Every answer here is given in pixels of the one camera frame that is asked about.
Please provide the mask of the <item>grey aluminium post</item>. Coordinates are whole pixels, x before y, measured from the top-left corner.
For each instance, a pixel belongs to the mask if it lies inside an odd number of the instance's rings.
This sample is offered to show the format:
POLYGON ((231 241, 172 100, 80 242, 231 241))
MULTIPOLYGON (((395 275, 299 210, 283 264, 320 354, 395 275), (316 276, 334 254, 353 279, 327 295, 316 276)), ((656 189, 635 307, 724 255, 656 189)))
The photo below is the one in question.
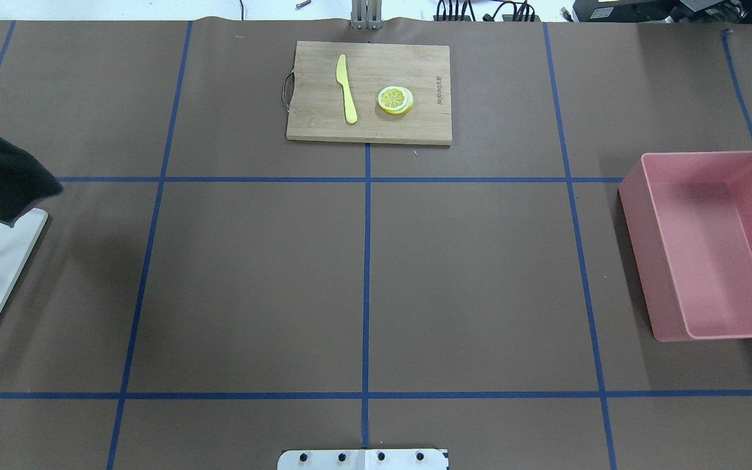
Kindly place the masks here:
POLYGON ((381 0, 353 0, 351 27, 354 30, 379 30, 384 25, 381 0))

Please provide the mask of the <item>white mounting plate with bolts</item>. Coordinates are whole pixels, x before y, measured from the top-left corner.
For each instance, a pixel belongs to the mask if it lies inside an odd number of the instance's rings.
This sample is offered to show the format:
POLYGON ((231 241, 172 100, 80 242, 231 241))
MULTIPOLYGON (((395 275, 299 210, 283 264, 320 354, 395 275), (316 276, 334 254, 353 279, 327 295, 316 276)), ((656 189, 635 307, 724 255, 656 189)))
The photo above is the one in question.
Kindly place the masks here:
POLYGON ((448 452, 436 448, 290 450, 277 469, 448 469, 448 452))

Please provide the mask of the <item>yellow plastic knife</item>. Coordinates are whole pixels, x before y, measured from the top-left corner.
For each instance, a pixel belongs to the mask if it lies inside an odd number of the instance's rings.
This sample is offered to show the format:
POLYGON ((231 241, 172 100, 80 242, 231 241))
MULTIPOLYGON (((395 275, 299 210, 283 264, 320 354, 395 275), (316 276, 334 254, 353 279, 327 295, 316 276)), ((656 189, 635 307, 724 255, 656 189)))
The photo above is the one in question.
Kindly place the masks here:
POLYGON ((347 74, 346 54, 340 54, 340 56, 338 56, 335 77, 337 83, 341 86, 342 89, 344 119, 347 124, 354 125, 358 122, 358 113, 355 103, 353 102, 351 86, 349 83, 349 75, 347 74))

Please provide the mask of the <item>yellow lemon slices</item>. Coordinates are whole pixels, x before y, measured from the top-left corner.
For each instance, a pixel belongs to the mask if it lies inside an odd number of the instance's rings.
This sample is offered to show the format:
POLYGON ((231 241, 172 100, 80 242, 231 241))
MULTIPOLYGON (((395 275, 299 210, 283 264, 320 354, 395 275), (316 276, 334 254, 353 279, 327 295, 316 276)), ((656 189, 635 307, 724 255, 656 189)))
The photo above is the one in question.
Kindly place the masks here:
POLYGON ((390 115, 403 115, 412 109, 415 99, 408 88, 387 86, 378 93, 377 103, 382 111, 390 115))

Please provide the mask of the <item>bamboo cutting board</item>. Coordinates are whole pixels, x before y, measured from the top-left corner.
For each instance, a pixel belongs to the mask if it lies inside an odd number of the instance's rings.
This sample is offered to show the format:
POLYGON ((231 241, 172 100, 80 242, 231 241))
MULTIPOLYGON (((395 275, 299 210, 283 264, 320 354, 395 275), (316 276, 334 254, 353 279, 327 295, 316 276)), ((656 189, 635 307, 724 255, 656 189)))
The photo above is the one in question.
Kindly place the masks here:
POLYGON ((448 46, 301 40, 292 75, 289 140, 421 146, 453 142, 448 46), (335 77, 340 54, 347 56, 358 113, 354 125, 345 121, 342 89, 335 77), (387 86, 411 90, 415 103, 409 112, 390 115, 380 109, 378 93, 387 86))

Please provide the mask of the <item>black monitor equipment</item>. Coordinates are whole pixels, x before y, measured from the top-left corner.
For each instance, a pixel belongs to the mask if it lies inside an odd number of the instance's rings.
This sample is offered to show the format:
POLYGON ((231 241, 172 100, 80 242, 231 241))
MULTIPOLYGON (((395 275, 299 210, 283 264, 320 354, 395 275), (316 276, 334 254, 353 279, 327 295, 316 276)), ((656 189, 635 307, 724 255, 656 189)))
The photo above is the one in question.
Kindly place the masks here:
POLYGON ((574 1, 581 23, 752 24, 752 1, 574 1))

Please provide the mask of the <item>pink plastic bin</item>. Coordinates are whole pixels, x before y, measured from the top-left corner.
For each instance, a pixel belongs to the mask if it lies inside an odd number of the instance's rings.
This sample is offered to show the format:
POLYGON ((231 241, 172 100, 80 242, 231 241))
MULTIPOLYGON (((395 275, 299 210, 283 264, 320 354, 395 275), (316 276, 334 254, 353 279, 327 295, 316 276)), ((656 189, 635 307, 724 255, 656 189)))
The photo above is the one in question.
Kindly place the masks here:
POLYGON ((643 154, 619 196, 656 340, 752 339, 752 151, 643 154))

